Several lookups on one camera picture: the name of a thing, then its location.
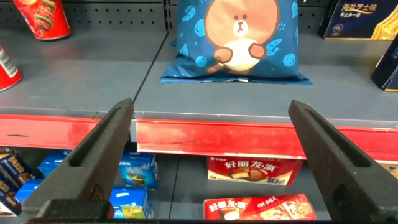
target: chocolate pie box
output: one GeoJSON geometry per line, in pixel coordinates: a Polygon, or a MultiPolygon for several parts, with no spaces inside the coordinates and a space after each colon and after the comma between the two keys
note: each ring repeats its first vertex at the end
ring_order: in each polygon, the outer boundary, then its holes
{"type": "Polygon", "coordinates": [[[210,199],[203,202],[207,220],[315,220],[304,194],[210,199]]]}
{"type": "Polygon", "coordinates": [[[208,178],[259,184],[290,185],[303,161],[249,157],[208,157],[208,178]]]}

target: red can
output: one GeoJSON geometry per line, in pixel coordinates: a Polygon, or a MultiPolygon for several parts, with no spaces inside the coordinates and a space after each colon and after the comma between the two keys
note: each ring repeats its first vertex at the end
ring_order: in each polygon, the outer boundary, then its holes
{"type": "Polygon", "coordinates": [[[0,45],[0,91],[16,85],[21,79],[21,72],[0,45]]]}
{"type": "Polygon", "coordinates": [[[39,40],[55,40],[70,34],[61,0],[14,0],[29,28],[39,40]]]}

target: store shelf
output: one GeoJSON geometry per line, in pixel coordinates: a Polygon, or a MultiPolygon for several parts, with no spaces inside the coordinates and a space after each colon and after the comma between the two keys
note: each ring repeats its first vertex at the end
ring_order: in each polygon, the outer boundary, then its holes
{"type": "Polygon", "coordinates": [[[288,116],[293,99],[327,118],[397,121],[398,97],[370,79],[389,41],[333,41],[300,36],[300,71],[313,86],[254,83],[161,85],[159,78],[175,57],[170,34],[137,98],[137,111],[288,116]]]}
{"type": "MultiPolygon", "coordinates": [[[[36,149],[32,151],[28,148],[19,150],[21,151],[21,157],[28,164],[28,166],[32,168],[36,176],[40,175],[40,171],[38,170],[37,166],[49,153],[57,151],[49,149],[36,149]]],[[[168,219],[170,216],[178,159],[179,158],[177,156],[157,156],[160,176],[158,186],[159,189],[148,190],[154,209],[154,218],[156,219],[168,219]]],[[[115,185],[124,185],[123,179],[120,175],[116,176],[115,185]]],[[[22,223],[27,218],[28,216],[24,213],[18,217],[0,217],[0,223],[22,223]]]]}
{"type": "Polygon", "coordinates": [[[24,31],[2,30],[1,44],[24,78],[0,93],[0,108],[107,111],[134,98],[165,32],[76,30],[41,42],[24,31]]]}
{"type": "Polygon", "coordinates": [[[175,183],[171,219],[204,219],[203,201],[230,197],[302,194],[308,197],[317,220],[330,220],[322,196],[308,166],[304,165],[290,186],[275,186],[207,179],[206,157],[180,159],[175,183]]]}
{"type": "Polygon", "coordinates": [[[159,78],[175,57],[169,45],[174,39],[169,34],[135,102],[136,111],[142,111],[135,116],[140,151],[303,159],[287,118],[290,102],[299,100],[345,130],[376,160],[398,161],[398,97],[370,79],[391,42],[302,34],[300,71],[313,86],[161,85],[159,78]]]}

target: dark blue snack box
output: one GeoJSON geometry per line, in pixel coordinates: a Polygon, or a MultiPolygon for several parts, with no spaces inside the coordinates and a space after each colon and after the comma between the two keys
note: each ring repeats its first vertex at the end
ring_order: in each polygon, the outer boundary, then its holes
{"type": "Polygon", "coordinates": [[[398,91],[398,35],[376,65],[372,80],[384,91],[398,91]]]}
{"type": "Polygon", "coordinates": [[[68,156],[69,151],[60,153],[49,154],[44,158],[43,162],[39,165],[39,170],[43,173],[44,177],[48,177],[52,171],[57,168],[59,164],[68,156]]]}
{"type": "Polygon", "coordinates": [[[325,39],[392,40],[398,0],[334,0],[320,27],[325,39]]]}
{"type": "Polygon", "coordinates": [[[119,164],[119,171],[127,186],[145,186],[149,189],[157,189],[159,167],[154,154],[125,149],[119,164]]]}
{"type": "Polygon", "coordinates": [[[18,187],[35,178],[18,154],[0,154],[0,166],[17,182],[18,187]]]}
{"type": "Polygon", "coordinates": [[[17,216],[21,212],[21,204],[14,198],[18,188],[0,172],[0,217],[17,216]]]}
{"type": "MultiPolygon", "coordinates": [[[[39,170],[42,171],[44,177],[47,177],[66,156],[66,153],[49,154],[39,165],[39,170]]],[[[157,189],[159,168],[153,154],[138,153],[135,149],[125,149],[119,163],[119,171],[127,186],[157,189]]]]}
{"type": "MultiPolygon", "coordinates": [[[[28,181],[15,195],[15,199],[22,204],[42,181],[41,179],[28,181]]],[[[113,187],[109,201],[114,208],[113,218],[150,219],[154,216],[145,187],[113,187]]]]}

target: blue snack bag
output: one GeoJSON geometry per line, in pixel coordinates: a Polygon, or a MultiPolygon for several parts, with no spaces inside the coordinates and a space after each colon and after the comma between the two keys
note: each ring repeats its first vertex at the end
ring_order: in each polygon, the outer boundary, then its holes
{"type": "Polygon", "coordinates": [[[299,73],[297,0],[184,0],[177,7],[178,56],[160,83],[311,85],[299,73]]]}

